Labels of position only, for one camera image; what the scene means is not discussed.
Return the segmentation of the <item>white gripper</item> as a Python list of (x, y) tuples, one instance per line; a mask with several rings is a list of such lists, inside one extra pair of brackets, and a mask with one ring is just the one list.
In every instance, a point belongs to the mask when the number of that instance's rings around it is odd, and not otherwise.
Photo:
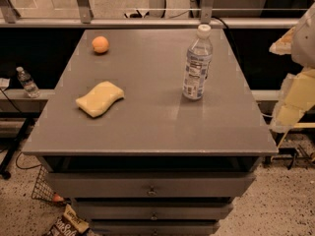
[(269, 51), (277, 55), (291, 53), (292, 60), (304, 67), (297, 75), (286, 75), (279, 101), (273, 110), (271, 130), (285, 133), (315, 105), (315, 69), (310, 68), (315, 67), (315, 3), (300, 18), (296, 27), (274, 42)]

